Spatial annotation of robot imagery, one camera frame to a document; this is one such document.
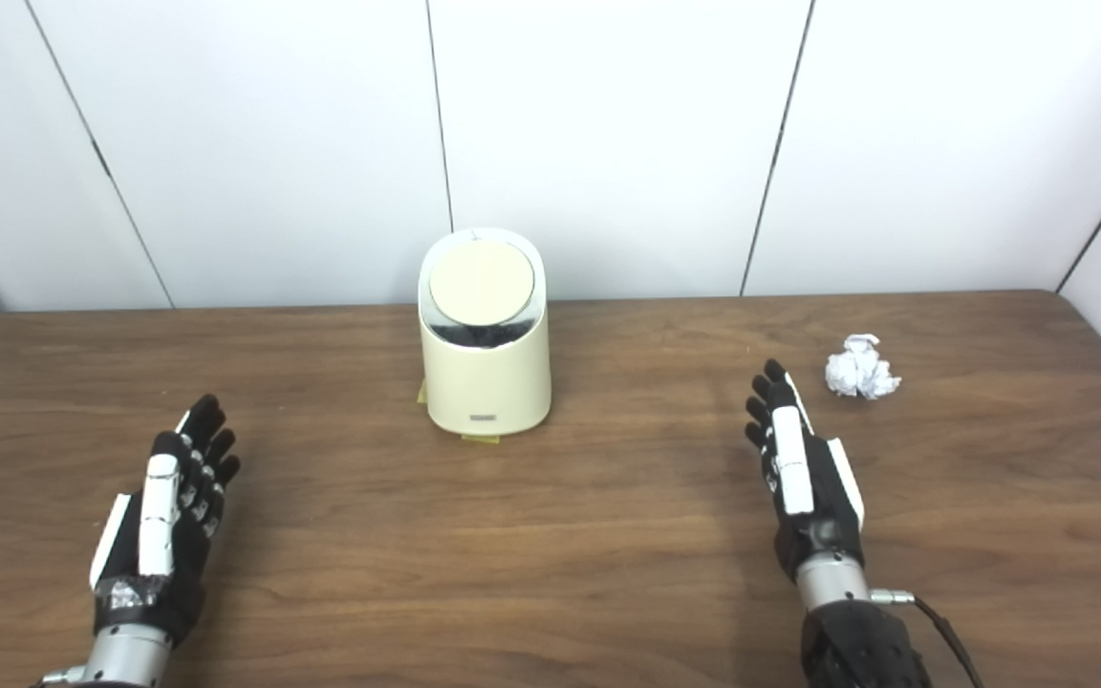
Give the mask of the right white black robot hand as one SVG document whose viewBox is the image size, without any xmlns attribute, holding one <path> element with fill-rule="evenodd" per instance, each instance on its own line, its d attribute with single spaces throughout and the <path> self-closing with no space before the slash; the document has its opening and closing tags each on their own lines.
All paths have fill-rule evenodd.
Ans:
<svg viewBox="0 0 1101 688">
<path fill-rule="evenodd" d="M 813 432 L 807 406 L 786 367 L 768 358 L 751 382 L 746 440 L 756 450 L 777 518 L 773 552 L 795 580 L 816 556 L 864 566 L 862 507 L 842 441 Z"/>
</svg>

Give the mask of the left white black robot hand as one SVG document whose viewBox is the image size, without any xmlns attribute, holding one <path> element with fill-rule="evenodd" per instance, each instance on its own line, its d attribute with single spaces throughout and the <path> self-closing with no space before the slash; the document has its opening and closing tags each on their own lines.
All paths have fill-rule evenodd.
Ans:
<svg viewBox="0 0 1101 688">
<path fill-rule="evenodd" d="M 200 622 L 203 574 L 239 474 L 220 400 L 204 395 L 159 432 L 143 484 L 115 498 L 89 568 L 92 632 L 140 624 L 179 646 Z"/>
</svg>

